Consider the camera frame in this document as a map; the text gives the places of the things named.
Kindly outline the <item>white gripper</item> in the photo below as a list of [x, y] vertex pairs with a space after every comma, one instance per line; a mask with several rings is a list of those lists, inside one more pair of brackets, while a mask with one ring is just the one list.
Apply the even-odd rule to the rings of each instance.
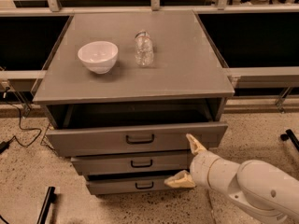
[[239, 192], [241, 188], [236, 178], [239, 164], [206, 151], [192, 134], [187, 133], [186, 137], [195, 156], [191, 162], [190, 173], [186, 170], [180, 171], [168, 177], [164, 183], [173, 189], [190, 189], [200, 185], [218, 192]]

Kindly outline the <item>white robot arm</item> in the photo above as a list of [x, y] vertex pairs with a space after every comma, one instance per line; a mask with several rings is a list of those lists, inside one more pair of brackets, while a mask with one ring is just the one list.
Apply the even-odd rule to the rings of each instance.
[[281, 224], [288, 217], [299, 220], [299, 180], [265, 161], [228, 161], [193, 135], [186, 137], [193, 154], [190, 169], [167, 178], [168, 187], [215, 190], [263, 224]]

